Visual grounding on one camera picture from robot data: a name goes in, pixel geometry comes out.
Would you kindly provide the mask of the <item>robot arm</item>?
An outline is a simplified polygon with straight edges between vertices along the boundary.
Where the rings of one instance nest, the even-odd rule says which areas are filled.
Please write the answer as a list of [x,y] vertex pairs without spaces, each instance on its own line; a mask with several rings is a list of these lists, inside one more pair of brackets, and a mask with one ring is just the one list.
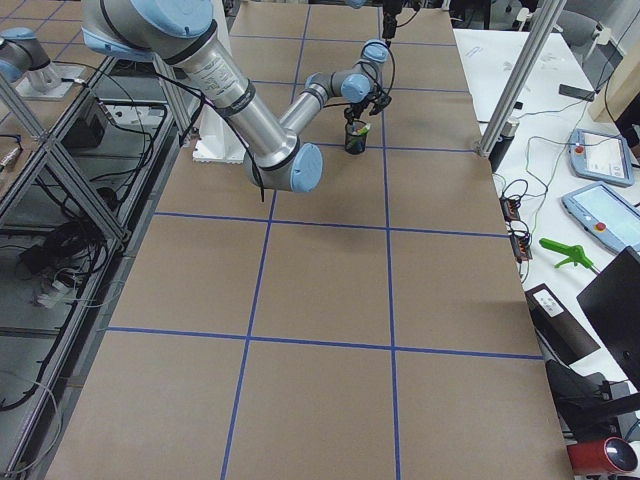
[[318,185],[322,153],[299,135],[330,99],[372,103],[376,111],[388,104],[381,75],[390,51],[379,39],[365,43],[352,68],[310,76],[296,101],[276,117],[219,41],[211,2],[85,1],[82,15],[91,50],[131,61],[160,58],[183,70],[245,142],[246,175],[262,189],[310,192]]
[[[399,28],[407,25],[415,15],[421,10],[423,3],[421,1],[406,0],[345,0],[344,4],[353,8],[360,9],[364,6],[376,6],[382,8],[382,38],[390,44],[395,38]],[[412,17],[404,23],[398,21],[398,16],[406,9],[411,8],[414,11]]]

